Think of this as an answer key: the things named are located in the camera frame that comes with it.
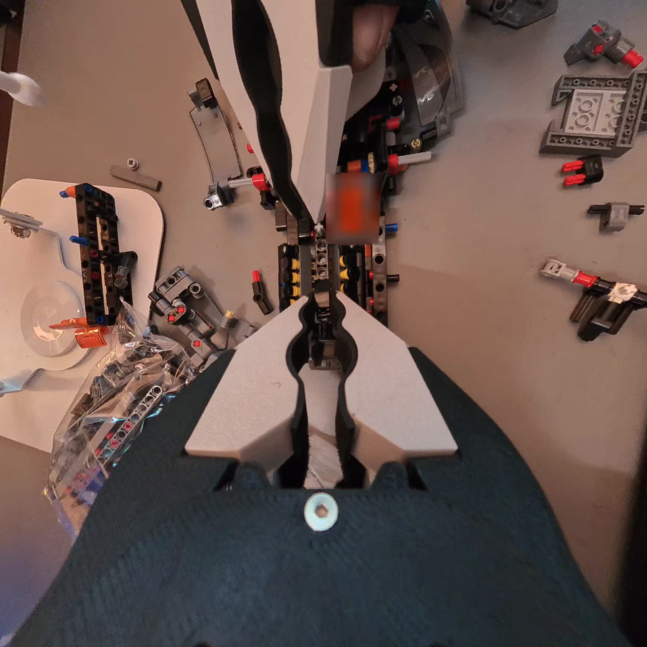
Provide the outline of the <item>black lego connector red axle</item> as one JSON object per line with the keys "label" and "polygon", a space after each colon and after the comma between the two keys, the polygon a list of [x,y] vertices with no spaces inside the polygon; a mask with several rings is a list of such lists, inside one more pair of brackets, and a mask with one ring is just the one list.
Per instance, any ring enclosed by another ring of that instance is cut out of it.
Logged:
{"label": "black lego connector red axle", "polygon": [[274,311],[274,306],[269,299],[260,271],[252,271],[252,290],[254,303],[256,303],[263,315],[270,315]]}

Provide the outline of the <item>silver metal bar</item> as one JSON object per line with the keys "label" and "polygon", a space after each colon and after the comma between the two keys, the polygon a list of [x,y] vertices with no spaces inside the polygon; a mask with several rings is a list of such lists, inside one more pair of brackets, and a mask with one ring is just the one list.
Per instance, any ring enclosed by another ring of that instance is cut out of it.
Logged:
{"label": "silver metal bar", "polygon": [[28,239],[32,233],[39,232],[43,227],[43,222],[29,215],[10,212],[3,208],[1,208],[1,220],[3,224],[10,227],[14,236],[21,239]]}

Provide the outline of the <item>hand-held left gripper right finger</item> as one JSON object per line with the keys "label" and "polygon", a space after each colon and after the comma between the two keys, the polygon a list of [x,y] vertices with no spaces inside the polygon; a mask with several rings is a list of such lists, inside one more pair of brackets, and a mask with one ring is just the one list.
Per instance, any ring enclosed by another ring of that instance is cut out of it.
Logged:
{"label": "hand-held left gripper right finger", "polygon": [[385,463],[453,456],[457,443],[407,344],[334,293],[339,486],[361,488]]}

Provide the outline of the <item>dark grey curved lego panel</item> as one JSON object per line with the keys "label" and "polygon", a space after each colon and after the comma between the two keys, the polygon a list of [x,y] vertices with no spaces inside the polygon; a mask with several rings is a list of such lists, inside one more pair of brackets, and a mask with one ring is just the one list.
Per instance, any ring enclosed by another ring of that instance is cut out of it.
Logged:
{"label": "dark grey curved lego panel", "polygon": [[193,103],[189,116],[205,152],[210,174],[203,204],[207,210],[214,211],[233,203],[233,186],[243,176],[242,167],[230,127],[209,80],[197,81],[188,95]]}
{"label": "dark grey curved lego panel", "polygon": [[405,123],[399,141],[429,148],[451,134],[465,107],[463,80],[452,53],[452,34],[438,1],[427,1],[420,19],[394,26],[393,64]]}

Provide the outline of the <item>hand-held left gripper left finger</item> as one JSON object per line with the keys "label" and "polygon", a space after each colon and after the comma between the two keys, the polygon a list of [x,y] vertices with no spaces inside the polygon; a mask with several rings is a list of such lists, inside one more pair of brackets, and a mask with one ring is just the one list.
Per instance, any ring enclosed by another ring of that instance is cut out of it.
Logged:
{"label": "hand-held left gripper left finger", "polygon": [[310,298],[301,297],[240,344],[193,429],[192,456],[256,463],[302,488],[309,433],[300,371],[309,360]]}

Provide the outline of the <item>lego car chassis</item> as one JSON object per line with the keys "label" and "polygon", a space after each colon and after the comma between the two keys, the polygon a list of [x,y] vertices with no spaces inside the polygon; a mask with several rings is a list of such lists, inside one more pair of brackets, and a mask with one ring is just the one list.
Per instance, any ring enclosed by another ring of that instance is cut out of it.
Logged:
{"label": "lego car chassis", "polygon": [[432,93],[432,107],[423,107],[411,78],[382,85],[377,96],[344,126],[336,173],[375,177],[380,188],[380,215],[376,242],[331,241],[326,221],[305,224],[287,211],[270,183],[255,169],[254,184],[263,206],[274,206],[277,229],[287,232],[278,247],[278,311],[285,311],[303,296],[317,299],[314,332],[311,333],[312,368],[332,368],[335,332],[329,291],[337,290],[384,326],[389,324],[389,288],[400,281],[388,265],[388,242],[399,231],[386,210],[398,193],[398,180],[407,167],[431,159],[431,146],[446,127],[444,100],[439,107]]}

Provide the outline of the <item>person's right hand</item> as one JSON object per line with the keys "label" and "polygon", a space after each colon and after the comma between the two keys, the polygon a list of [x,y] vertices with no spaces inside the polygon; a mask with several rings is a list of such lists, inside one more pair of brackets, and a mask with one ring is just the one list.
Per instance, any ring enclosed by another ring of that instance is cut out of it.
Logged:
{"label": "person's right hand", "polygon": [[395,23],[399,7],[384,4],[363,4],[352,10],[353,72],[368,69],[385,46]]}

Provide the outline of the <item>grey lego connector black pins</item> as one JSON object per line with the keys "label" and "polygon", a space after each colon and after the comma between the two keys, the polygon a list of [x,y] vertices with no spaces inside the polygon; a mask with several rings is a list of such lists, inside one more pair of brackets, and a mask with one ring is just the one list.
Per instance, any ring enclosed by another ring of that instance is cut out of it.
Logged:
{"label": "grey lego connector black pins", "polygon": [[645,205],[631,205],[622,202],[610,202],[603,205],[590,205],[586,214],[599,218],[598,230],[602,234],[621,232],[629,218],[642,215]]}

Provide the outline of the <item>clear bag of lego parts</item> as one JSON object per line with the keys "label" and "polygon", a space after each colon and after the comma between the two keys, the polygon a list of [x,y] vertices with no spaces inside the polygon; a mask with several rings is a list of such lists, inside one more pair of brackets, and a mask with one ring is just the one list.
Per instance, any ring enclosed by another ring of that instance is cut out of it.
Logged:
{"label": "clear bag of lego parts", "polygon": [[112,471],[177,392],[198,376],[178,342],[122,304],[107,354],[91,370],[54,432],[44,496],[75,540]]}

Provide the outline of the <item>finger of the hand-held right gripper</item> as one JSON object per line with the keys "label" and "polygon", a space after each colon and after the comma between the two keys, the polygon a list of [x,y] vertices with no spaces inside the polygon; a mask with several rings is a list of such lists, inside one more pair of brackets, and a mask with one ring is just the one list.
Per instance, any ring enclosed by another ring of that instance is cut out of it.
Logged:
{"label": "finger of the hand-held right gripper", "polygon": [[262,2],[279,47],[292,181],[310,218],[321,220],[349,101],[351,62],[328,67],[320,61],[315,1]]}
{"label": "finger of the hand-held right gripper", "polygon": [[222,89],[273,189],[292,215],[308,219],[292,181],[279,47],[263,2],[198,1],[197,6]]}

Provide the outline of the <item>orange lego seat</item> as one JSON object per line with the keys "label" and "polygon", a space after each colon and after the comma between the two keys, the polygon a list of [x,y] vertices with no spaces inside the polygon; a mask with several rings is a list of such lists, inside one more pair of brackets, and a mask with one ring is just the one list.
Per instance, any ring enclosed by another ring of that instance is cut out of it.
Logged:
{"label": "orange lego seat", "polygon": [[107,345],[105,336],[109,334],[109,328],[104,325],[90,324],[85,317],[64,319],[60,323],[49,325],[49,328],[58,331],[73,330],[74,339],[82,349]]}

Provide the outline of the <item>grey square lego frame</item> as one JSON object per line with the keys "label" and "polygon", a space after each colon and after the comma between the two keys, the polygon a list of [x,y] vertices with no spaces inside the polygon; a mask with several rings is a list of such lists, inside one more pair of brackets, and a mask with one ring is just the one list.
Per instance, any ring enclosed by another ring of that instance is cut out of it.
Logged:
{"label": "grey square lego frame", "polygon": [[646,71],[627,77],[563,75],[552,105],[562,102],[562,119],[548,126],[540,153],[621,157],[646,131]]}

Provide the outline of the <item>dark grey flat lego tile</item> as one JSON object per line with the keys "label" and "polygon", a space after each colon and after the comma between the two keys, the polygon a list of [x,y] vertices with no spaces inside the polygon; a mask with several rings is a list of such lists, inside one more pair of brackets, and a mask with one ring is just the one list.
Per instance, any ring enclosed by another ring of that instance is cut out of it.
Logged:
{"label": "dark grey flat lego tile", "polygon": [[130,167],[122,167],[113,164],[109,167],[109,174],[113,178],[154,192],[159,192],[162,188],[162,181],[142,174]]}

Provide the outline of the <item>black lego frame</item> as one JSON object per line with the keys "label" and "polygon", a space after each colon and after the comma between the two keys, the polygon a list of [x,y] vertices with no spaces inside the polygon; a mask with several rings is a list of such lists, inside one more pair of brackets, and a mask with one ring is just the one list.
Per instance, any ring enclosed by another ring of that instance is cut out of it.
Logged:
{"label": "black lego frame", "polygon": [[118,216],[113,196],[88,183],[60,192],[76,205],[77,244],[83,283],[85,315],[91,326],[111,327],[122,302],[132,305],[132,274],[138,256],[122,251],[118,238]]}

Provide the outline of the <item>black lego axle assembly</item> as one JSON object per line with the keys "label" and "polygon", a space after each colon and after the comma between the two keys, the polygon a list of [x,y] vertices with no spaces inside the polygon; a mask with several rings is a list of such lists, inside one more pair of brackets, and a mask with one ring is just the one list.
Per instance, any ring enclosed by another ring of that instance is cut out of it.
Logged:
{"label": "black lego axle assembly", "polygon": [[583,342],[616,335],[631,314],[646,309],[646,291],[633,283],[609,281],[554,258],[546,260],[540,274],[582,287],[569,320],[578,324],[577,335]]}

